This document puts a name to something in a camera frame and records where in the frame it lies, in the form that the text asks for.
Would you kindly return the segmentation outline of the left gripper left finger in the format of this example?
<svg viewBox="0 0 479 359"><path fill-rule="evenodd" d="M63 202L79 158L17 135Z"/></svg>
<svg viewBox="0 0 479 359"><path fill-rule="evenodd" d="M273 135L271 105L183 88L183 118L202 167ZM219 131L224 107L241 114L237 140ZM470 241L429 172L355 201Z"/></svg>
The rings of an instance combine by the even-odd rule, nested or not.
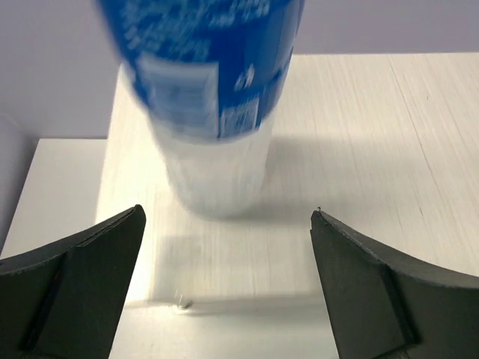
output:
<svg viewBox="0 0 479 359"><path fill-rule="evenodd" d="M1 357L108 358L145 224L136 205L1 260Z"/></svg>

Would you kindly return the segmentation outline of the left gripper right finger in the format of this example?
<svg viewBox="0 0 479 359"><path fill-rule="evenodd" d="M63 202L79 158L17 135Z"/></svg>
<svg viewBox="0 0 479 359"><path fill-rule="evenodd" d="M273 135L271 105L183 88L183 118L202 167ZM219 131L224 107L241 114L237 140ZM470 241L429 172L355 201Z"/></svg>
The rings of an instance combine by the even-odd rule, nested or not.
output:
<svg viewBox="0 0 479 359"><path fill-rule="evenodd" d="M340 358L477 358L478 278L419 260L318 209L311 242Z"/></svg>

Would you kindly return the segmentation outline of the blue label water bottle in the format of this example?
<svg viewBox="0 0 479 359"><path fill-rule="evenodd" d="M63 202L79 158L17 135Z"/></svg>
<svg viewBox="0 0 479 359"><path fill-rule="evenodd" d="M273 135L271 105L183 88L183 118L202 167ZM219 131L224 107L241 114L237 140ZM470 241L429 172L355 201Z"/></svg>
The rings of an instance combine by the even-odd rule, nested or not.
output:
<svg viewBox="0 0 479 359"><path fill-rule="evenodd" d="M303 1L99 1L188 209L226 217L258 196Z"/></svg>

